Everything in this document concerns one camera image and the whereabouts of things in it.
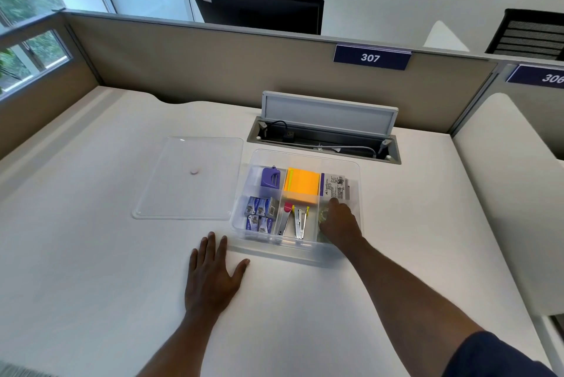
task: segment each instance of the number 306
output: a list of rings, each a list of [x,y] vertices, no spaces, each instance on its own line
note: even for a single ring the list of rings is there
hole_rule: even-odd
[[[550,83],[564,83],[564,76],[554,76],[552,74],[548,74],[543,81],[548,81]]]
[[[369,55],[369,54],[363,53],[360,60],[367,60],[368,62],[376,62],[378,59],[380,59],[380,55]]]

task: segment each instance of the desk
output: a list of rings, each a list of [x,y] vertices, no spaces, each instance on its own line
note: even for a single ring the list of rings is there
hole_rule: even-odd
[[[0,357],[61,376],[135,374],[180,321],[191,248],[210,230],[234,235],[228,221],[132,218],[164,138],[246,139],[259,114],[98,87],[0,161]],[[451,138],[392,133],[402,165],[356,160],[366,238],[548,364]],[[242,161],[257,148],[279,150],[245,142]],[[244,256],[228,253],[228,268]],[[348,262],[250,258],[202,376],[407,376]]]

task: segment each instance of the office chair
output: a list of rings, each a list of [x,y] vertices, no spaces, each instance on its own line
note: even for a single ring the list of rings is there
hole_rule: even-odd
[[[564,14],[507,9],[486,53],[564,60]]]

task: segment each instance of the clear lid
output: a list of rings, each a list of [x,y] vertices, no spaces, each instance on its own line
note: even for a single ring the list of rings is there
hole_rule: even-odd
[[[229,220],[242,152],[241,138],[166,138],[133,217]]]

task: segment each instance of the right hand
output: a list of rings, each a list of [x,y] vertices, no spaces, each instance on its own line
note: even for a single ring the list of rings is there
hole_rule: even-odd
[[[319,229],[343,253],[362,240],[362,232],[350,208],[335,198],[329,201],[327,220],[319,224]]]

